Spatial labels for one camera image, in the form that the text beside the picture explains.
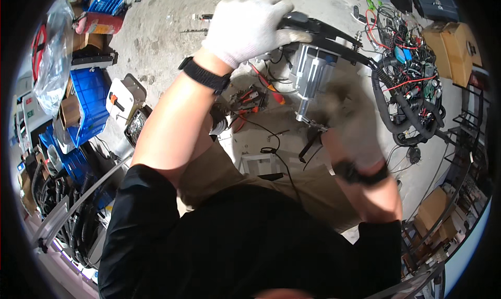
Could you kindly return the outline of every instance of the khaki shorts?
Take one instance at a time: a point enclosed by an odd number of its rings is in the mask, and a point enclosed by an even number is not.
[[[361,222],[357,212],[325,165],[304,172],[295,172],[291,177],[304,209],[317,219],[326,222],[338,232],[343,232]],[[196,208],[218,191],[241,184],[278,190],[297,200],[288,176],[268,181],[247,174],[242,175],[218,140],[188,164],[179,182],[178,195],[185,205]]]

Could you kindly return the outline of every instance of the hand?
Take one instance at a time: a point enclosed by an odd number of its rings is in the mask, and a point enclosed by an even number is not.
[[[236,69],[251,58],[294,41],[310,42],[310,34],[277,26],[294,6],[280,0],[222,0],[210,22],[205,49]]]
[[[349,160],[361,173],[370,173],[373,168],[377,172],[384,165],[384,156],[377,140],[374,105],[359,77],[331,83],[325,102],[330,115],[328,125],[339,137]]]

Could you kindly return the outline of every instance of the plastic bag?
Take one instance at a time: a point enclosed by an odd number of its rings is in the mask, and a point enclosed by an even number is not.
[[[47,42],[33,91],[48,115],[58,114],[70,76],[73,17],[73,10],[66,0],[56,0],[47,13]]]

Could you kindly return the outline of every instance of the orange handle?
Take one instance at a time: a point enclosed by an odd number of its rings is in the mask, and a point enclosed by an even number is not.
[[[283,95],[279,94],[278,91],[275,89],[275,87],[273,87],[272,84],[270,84],[268,87],[268,89],[270,89],[271,91],[273,91],[273,98],[275,98],[275,101],[278,102],[279,104],[281,105],[284,105],[285,104],[285,98]]]

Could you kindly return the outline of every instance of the metal cylinder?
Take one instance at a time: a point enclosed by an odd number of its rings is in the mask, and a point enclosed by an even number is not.
[[[301,122],[303,120],[303,116],[306,114],[309,105],[310,105],[310,100],[308,99],[301,100],[301,103],[299,103],[299,108],[297,109],[297,114],[296,114],[297,121]]]

